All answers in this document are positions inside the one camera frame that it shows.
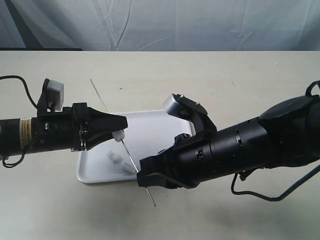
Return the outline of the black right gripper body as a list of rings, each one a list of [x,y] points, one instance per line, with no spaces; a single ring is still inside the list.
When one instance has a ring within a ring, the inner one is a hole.
[[[180,134],[172,147],[160,152],[164,188],[192,189],[214,178],[212,138],[212,133]]]

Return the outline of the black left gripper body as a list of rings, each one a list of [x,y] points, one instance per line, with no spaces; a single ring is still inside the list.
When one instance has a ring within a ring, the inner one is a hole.
[[[86,149],[90,108],[87,103],[73,103],[59,112],[38,110],[35,130],[38,139],[34,144],[35,152],[50,152],[70,149]]]

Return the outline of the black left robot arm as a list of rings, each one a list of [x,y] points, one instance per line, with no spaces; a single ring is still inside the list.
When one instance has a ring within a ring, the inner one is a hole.
[[[85,102],[63,107],[59,112],[38,113],[32,118],[0,121],[0,154],[20,155],[30,145],[27,154],[70,149],[91,150],[113,139],[113,132],[128,127],[127,118],[88,107]]]

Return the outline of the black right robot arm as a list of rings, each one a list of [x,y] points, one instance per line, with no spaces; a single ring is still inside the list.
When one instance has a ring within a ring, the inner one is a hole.
[[[218,130],[198,102],[172,94],[166,112],[190,121],[195,133],[182,133],[171,147],[140,160],[140,187],[192,189],[200,183],[257,169],[302,167],[320,158],[320,97],[304,95],[278,103],[260,116]]]

